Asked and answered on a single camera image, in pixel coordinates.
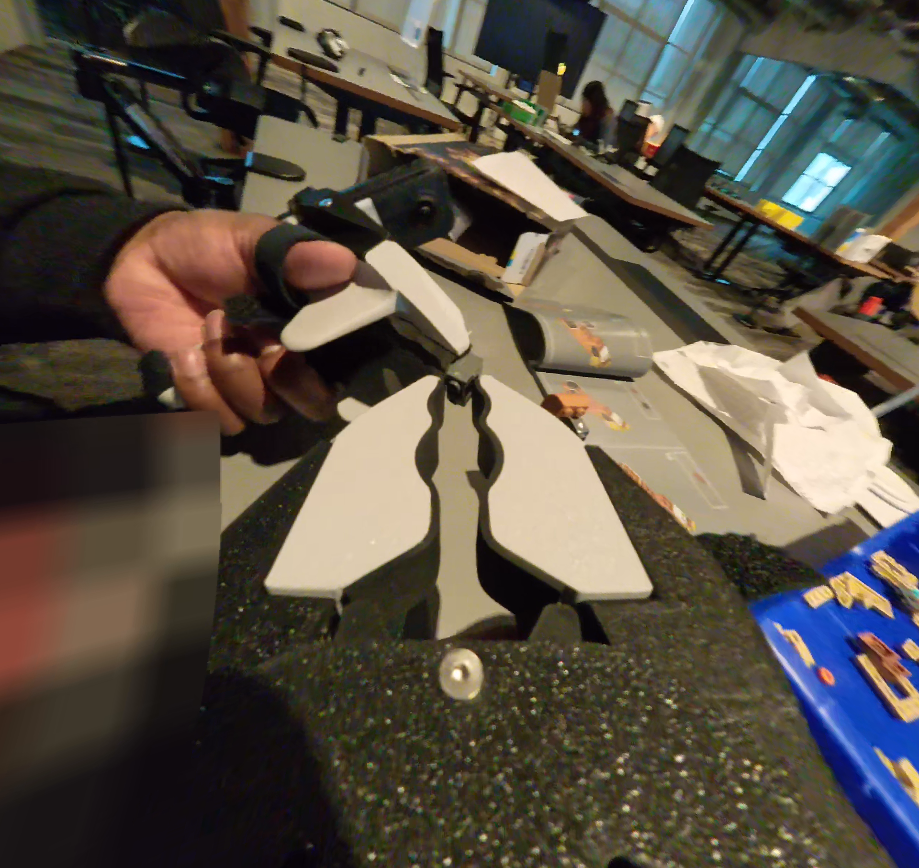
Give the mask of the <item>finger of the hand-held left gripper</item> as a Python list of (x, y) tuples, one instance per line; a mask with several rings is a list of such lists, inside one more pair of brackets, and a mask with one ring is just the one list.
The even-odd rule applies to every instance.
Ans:
[(399, 244), (392, 241), (379, 243), (366, 253), (365, 263), (396, 294), (406, 295), (457, 350), (460, 343), (463, 343), (463, 354), (471, 348), (469, 330), (459, 307)]
[(447, 370), (463, 357), (463, 343), (460, 343), (457, 350), (433, 321), (404, 294), (396, 295), (390, 325), (398, 336), (419, 350), (428, 363), (440, 370)]

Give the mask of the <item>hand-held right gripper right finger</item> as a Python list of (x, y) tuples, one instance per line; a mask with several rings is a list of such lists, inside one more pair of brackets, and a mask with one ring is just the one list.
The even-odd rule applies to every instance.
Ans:
[(488, 547), (575, 601), (648, 599), (650, 577), (577, 434), (489, 375), (472, 405)]

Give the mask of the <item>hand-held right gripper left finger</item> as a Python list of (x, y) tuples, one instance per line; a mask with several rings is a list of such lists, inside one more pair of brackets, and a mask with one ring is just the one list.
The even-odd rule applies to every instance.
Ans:
[(333, 601), (431, 530), (432, 473), (418, 450), (439, 431), (442, 381), (426, 376), (356, 415), (334, 438), (264, 586)]

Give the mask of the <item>dark grey toy brick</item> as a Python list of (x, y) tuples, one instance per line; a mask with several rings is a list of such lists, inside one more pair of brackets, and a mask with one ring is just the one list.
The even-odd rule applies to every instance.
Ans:
[(482, 369), (482, 358), (471, 349), (453, 360), (444, 372), (447, 399), (454, 405), (466, 406), (475, 392)]

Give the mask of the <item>person's left forearm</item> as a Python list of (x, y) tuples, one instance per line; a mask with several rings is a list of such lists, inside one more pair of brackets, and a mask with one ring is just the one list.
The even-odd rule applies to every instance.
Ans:
[(1, 345), (127, 344), (104, 287), (147, 224), (181, 208), (74, 175), (1, 162)]

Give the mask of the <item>person's left hand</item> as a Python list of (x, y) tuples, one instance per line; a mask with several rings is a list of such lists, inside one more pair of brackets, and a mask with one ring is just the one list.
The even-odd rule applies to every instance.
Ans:
[(256, 293), (256, 247), (278, 225), (221, 210), (168, 212), (125, 244), (104, 287), (132, 345), (164, 354), (184, 406), (215, 413), (228, 436), (286, 410), (313, 422), (336, 414), (335, 391), (303, 355), (225, 315), (227, 300)]

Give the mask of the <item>cardboard box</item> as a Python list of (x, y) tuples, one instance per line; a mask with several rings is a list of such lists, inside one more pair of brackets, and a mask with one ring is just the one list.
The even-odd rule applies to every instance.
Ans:
[(523, 233), (557, 234), (559, 251), (566, 235), (581, 220), (549, 219), (480, 175), (471, 163), (498, 152), (474, 144), (460, 134), (371, 135), (362, 144), (359, 177), (363, 180), (415, 163), (434, 166), (446, 175), (453, 226), (446, 237), (423, 244), (419, 254), (495, 292), (514, 298), (524, 289), (532, 288), (544, 265), (554, 257), (542, 265), (528, 287), (506, 286), (501, 276)]

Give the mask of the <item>small white carton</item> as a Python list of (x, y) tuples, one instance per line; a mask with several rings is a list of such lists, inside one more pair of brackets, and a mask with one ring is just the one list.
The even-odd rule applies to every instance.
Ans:
[(542, 265), (557, 253), (559, 244), (560, 237), (554, 233), (523, 233), (504, 267), (501, 281), (509, 287), (528, 287)]

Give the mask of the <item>wood-edged grey table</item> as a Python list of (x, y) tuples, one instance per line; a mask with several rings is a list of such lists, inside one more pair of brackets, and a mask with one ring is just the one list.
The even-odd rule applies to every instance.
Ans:
[(346, 140), (350, 115), (359, 115), (358, 138), (377, 132), (383, 120), (420, 134), (427, 130), (459, 133), (460, 120), (438, 98), (412, 90), (393, 79), (384, 61), (366, 53), (351, 51), (337, 64), (337, 70), (320, 65), (320, 56), (289, 47), (272, 53), (279, 67), (296, 72), (302, 83), (311, 83), (336, 101), (333, 136)]
[(695, 270), (695, 276), (710, 283), (738, 287), (727, 279), (727, 270), (752, 238), (763, 229), (773, 231), (784, 250), (791, 255), (804, 257), (812, 263), (830, 267), (832, 277), (871, 277), (883, 281), (913, 284), (917, 277), (898, 272), (884, 265), (854, 263), (826, 249), (820, 243), (798, 231), (782, 226), (754, 206), (736, 196), (728, 195), (712, 185), (706, 185), (706, 199), (727, 210), (736, 221), (726, 236), (718, 243), (706, 262)]
[(904, 334), (829, 311), (798, 307), (792, 315), (900, 392), (918, 385), (918, 345)]
[(624, 167), (592, 157), (551, 137), (548, 131), (502, 116), (504, 151), (524, 150), (536, 165), (585, 209), (605, 219), (632, 240), (654, 239), (681, 230), (713, 229), (694, 210), (651, 187)]

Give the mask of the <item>grey instruction booklet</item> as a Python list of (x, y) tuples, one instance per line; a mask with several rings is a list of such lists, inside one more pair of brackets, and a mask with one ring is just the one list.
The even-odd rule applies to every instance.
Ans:
[(543, 395), (583, 392), (587, 445), (602, 450), (693, 534), (726, 530), (729, 505), (641, 382), (653, 369), (649, 334), (634, 320), (582, 305), (505, 306), (521, 358)]

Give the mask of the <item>crumpled white paper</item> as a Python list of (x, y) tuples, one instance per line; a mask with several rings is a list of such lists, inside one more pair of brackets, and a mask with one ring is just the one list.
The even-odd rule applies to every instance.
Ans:
[(873, 412), (819, 378), (807, 354), (780, 362), (697, 342), (658, 351), (653, 361), (816, 511), (859, 508), (882, 527), (917, 513), (917, 493), (890, 467), (892, 445)]

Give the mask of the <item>blue plastic bin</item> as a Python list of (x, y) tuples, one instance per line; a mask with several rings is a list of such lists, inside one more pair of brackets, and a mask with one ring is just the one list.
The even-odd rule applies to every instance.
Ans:
[(844, 792), (897, 866), (918, 865), (913, 514), (752, 605)]

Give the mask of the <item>pile of small toy bricks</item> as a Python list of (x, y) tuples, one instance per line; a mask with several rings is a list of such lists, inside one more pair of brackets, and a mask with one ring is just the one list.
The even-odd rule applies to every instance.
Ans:
[(763, 626), (813, 733), (917, 804), (917, 574), (889, 551), (858, 551)]

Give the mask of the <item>large black wall screen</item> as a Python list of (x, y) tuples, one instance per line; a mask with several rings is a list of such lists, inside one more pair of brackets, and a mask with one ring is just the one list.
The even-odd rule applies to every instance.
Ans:
[(592, 0), (487, 0), (472, 56), (526, 84), (559, 74), (573, 99), (606, 20)]

